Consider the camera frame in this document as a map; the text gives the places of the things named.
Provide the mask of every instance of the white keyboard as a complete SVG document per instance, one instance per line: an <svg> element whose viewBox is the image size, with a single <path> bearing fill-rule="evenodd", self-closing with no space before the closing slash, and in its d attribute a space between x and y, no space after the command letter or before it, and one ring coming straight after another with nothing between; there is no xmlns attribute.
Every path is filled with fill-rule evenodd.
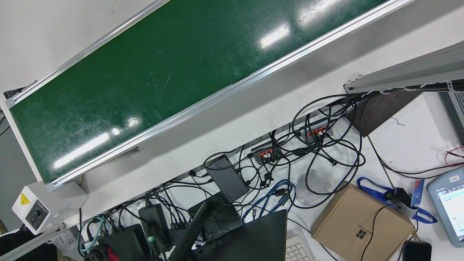
<svg viewBox="0 0 464 261"><path fill-rule="evenodd" d="M305 249L298 235L287 239L285 261L311 261L308 251Z"/></svg>

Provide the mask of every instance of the microsoft logo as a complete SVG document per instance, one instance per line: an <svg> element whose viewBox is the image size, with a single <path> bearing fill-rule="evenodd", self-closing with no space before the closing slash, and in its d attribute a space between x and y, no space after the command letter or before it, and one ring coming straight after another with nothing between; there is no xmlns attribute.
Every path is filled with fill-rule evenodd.
<svg viewBox="0 0 464 261"><path fill-rule="evenodd" d="M364 236L367 234L367 232L363 229L359 229L358 233L356 234L357 237L359 237L359 239L363 239Z"/></svg>

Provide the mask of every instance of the tablet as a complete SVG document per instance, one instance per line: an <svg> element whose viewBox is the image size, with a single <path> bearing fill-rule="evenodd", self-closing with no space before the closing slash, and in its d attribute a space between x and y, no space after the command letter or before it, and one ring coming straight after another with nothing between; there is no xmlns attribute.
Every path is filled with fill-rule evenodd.
<svg viewBox="0 0 464 261"><path fill-rule="evenodd" d="M464 247L464 167L440 175L427 192L451 244Z"/></svg>

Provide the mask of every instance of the blue lanyard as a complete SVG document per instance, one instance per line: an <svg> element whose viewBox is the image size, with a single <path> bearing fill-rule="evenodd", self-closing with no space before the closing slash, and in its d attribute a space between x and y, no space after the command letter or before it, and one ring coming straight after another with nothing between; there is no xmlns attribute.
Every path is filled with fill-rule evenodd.
<svg viewBox="0 0 464 261"><path fill-rule="evenodd" d="M385 204L391 204L389 203L386 199L385 199L385 193L382 193L382 192L379 192L379 191L376 191L374 189L371 189L371 188L368 188L366 186L362 186L361 185L361 181L363 180L367 180L369 181L372 185L380 188L380 189L383 189L383 190L386 190L387 192L391 192L391 193L394 193L395 190L392 189L392 188L389 188L389 187L385 187L385 186L382 186L382 185L379 185L375 182L373 182L372 180L366 178L366 177L360 177L356 180L356 182L358 183L358 187L360 189L362 189L363 191L367 192L369 195L375 197L376 199L384 202ZM429 212L425 211L424 209L421 209L421 208L412 208L411 206L406 206L408 207L408 212L411 212L411 210L415 210L415 211L412 211L413 214L412 215L405 215L405 211L400 211L402 214L404 214L405 216L409 217L409 218L412 218L412 219L415 219L417 221L420 221L422 223L425 223L425 224L433 224L433 223L436 223L437 222L437 219L432 216ZM423 218L419 215L417 215L417 213L420 213L420 214L423 214L427 217L429 217L431 220L428 220L426 218Z"/></svg>

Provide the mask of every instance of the blue card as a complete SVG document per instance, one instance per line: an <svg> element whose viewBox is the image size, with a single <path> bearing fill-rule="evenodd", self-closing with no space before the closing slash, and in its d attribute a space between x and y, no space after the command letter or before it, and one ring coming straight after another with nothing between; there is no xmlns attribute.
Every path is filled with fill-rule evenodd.
<svg viewBox="0 0 464 261"><path fill-rule="evenodd" d="M411 207L418 207L422 200L422 191L424 190L425 179L419 179L414 182L412 191Z"/></svg>

